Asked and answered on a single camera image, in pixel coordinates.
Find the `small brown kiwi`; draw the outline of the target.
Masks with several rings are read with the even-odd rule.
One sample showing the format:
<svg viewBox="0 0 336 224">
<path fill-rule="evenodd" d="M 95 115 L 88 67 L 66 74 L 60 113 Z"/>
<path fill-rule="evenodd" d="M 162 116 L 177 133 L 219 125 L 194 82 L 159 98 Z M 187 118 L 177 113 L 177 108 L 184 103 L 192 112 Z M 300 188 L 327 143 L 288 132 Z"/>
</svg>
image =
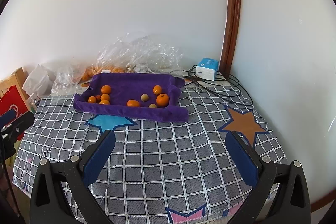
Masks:
<svg viewBox="0 0 336 224">
<path fill-rule="evenodd" d="M 157 108 L 157 105 L 154 104 L 154 103 L 152 103 L 152 104 L 150 104 L 150 105 L 148 106 L 148 108 Z"/>
<path fill-rule="evenodd" d="M 142 96 L 141 96 L 141 100 L 142 100 L 143 102 L 146 102 L 146 101 L 149 100 L 149 96 L 148 96 L 147 94 L 142 94 Z"/>
</svg>

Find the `red paper bag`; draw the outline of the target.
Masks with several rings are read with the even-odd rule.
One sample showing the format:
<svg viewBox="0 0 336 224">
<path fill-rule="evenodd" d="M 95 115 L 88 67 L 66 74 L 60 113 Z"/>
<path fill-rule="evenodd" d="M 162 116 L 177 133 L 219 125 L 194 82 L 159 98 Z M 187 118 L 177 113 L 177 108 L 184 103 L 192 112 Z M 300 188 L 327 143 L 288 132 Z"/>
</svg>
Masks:
<svg viewBox="0 0 336 224">
<path fill-rule="evenodd" d="M 29 111 L 16 86 L 11 86 L 1 98 L 1 115 L 11 109 L 15 110 L 16 118 Z M 23 135 L 24 134 L 22 134 L 17 141 L 21 141 Z"/>
</svg>

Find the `oval orange fruit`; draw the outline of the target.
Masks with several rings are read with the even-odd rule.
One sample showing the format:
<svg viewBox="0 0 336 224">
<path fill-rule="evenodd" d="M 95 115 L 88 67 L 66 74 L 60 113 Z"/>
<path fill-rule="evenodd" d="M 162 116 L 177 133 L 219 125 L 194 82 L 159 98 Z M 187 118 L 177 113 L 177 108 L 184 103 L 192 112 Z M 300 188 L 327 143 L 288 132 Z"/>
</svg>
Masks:
<svg viewBox="0 0 336 224">
<path fill-rule="evenodd" d="M 127 107 L 140 107 L 141 104 L 137 100 L 128 100 L 126 103 Z"/>
</svg>

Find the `grey checked tablecloth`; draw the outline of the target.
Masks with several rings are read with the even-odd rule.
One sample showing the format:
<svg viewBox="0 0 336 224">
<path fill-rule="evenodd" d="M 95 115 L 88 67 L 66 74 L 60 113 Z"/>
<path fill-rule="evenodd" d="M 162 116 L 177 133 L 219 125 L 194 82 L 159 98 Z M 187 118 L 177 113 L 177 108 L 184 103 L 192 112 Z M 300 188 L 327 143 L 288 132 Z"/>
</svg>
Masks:
<svg viewBox="0 0 336 224">
<path fill-rule="evenodd" d="M 41 159 L 68 160 L 100 135 L 93 115 L 78 112 L 72 95 L 43 98 L 18 148 L 13 183 L 30 196 Z M 115 147 L 90 191 L 114 223 L 179 223 L 232 215 L 251 187 L 243 181 L 220 127 L 232 108 L 255 117 L 263 133 L 255 139 L 260 156 L 285 163 L 272 129 L 238 87 L 226 82 L 189 84 L 179 104 L 187 122 L 131 119 L 114 127 Z"/>
</svg>

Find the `purple towel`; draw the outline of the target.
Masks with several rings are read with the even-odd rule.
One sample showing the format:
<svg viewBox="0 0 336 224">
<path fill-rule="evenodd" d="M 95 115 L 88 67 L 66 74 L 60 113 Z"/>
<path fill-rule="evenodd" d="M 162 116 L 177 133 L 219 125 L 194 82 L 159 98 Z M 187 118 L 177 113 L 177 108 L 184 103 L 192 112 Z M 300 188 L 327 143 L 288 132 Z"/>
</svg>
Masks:
<svg viewBox="0 0 336 224">
<path fill-rule="evenodd" d="M 89 88 L 83 94 L 75 94 L 73 107 L 77 111 L 99 115 L 113 115 L 128 118 L 147 119 L 157 122 L 187 122 L 189 114 L 186 108 L 179 106 L 179 96 L 185 81 L 179 77 L 166 74 L 144 73 L 102 73 L 93 77 Z M 88 103 L 90 96 L 101 93 L 101 87 L 109 85 L 112 88 L 110 104 L 100 105 Z M 153 87 L 160 85 L 162 92 L 170 97 L 166 107 L 148 108 L 156 102 Z M 147 94 L 149 100 L 143 102 L 142 94 Z M 128 100 L 137 100 L 140 107 L 127 107 Z"/>
</svg>

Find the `blue white power adapter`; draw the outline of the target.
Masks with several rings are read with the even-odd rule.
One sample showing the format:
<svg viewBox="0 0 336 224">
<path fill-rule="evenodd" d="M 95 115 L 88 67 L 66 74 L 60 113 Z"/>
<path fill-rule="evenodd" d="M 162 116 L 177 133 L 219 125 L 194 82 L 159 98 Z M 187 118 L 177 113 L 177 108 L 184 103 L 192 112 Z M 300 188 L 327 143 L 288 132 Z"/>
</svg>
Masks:
<svg viewBox="0 0 336 224">
<path fill-rule="evenodd" d="M 195 74 L 197 77 L 214 81 L 219 68 L 219 62 L 215 59 L 203 58 L 195 69 Z"/>
</svg>

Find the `white plastic bag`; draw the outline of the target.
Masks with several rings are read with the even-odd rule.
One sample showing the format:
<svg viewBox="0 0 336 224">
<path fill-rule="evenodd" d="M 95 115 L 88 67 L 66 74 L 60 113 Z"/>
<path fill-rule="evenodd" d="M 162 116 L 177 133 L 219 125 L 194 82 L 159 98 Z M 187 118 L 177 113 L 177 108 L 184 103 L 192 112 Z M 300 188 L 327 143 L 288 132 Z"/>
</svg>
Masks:
<svg viewBox="0 0 336 224">
<path fill-rule="evenodd" d="M 23 90 L 28 96 L 48 96 L 51 94 L 52 85 L 55 80 L 55 74 L 42 65 L 37 65 L 28 75 Z"/>
</svg>

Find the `clear plastic bag with fruit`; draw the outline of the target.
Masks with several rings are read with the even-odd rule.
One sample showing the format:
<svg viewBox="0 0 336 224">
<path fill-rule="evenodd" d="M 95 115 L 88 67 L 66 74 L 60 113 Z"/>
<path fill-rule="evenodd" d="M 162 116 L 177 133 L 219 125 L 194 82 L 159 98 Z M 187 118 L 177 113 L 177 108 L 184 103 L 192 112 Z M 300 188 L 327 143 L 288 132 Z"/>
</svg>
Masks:
<svg viewBox="0 0 336 224">
<path fill-rule="evenodd" d="M 56 78 L 51 88 L 52 96 L 75 94 L 87 69 L 86 65 L 66 65 L 56 71 Z"/>
</svg>

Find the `small orange mandarin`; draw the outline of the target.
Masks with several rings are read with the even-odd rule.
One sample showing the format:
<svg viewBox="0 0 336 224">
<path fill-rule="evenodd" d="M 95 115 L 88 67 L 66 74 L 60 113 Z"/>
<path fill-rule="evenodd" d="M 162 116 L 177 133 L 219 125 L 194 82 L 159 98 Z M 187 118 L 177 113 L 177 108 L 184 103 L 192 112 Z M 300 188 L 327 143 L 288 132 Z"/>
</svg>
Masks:
<svg viewBox="0 0 336 224">
<path fill-rule="evenodd" d="M 100 105 L 109 105 L 110 102 L 109 102 L 108 100 L 101 100 L 101 101 L 99 102 L 99 104 L 100 104 Z"/>
</svg>

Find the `large orange mandarin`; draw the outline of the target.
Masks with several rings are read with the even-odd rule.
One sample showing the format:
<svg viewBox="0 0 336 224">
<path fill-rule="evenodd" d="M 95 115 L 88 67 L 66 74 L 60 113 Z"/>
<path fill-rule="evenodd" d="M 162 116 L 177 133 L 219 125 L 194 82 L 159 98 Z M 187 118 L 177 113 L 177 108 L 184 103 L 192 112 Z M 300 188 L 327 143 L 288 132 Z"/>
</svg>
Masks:
<svg viewBox="0 0 336 224">
<path fill-rule="evenodd" d="M 156 104 L 159 107 L 166 107 L 169 104 L 169 100 L 170 97 L 167 94 L 161 93 L 157 95 Z"/>
</svg>

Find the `clear crumpled plastic bag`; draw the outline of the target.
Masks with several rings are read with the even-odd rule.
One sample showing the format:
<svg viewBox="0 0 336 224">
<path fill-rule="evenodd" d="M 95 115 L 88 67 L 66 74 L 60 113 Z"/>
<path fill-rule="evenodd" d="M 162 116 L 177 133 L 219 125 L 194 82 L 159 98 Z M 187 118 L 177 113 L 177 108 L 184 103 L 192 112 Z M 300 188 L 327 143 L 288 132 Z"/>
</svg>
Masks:
<svg viewBox="0 0 336 224">
<path fill-rule="evenodd" d="M 153 40 L 149 35 L 119 37 L 105 45 L 92 65 L 85 67 L 80 82 L 86 83 L 99 73 L 154 73 L 183 75 L 180 49 Z"/>
</svg>

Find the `brown wooden door frame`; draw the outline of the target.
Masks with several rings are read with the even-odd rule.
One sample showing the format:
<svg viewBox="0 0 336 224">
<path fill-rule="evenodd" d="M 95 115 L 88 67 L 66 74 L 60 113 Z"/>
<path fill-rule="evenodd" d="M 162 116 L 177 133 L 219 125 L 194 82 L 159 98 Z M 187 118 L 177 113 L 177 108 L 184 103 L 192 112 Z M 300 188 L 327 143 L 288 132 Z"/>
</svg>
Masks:
<svg viewBox="0 0 336 224">
<path fill-rule="evenodd" d="M 229 78 L 235 54 L 240 23 L 241 2 L 242 0 L 227 0 L 227 18 L 219 65 L 219 72 L 226 79 Z"/>
</svg>

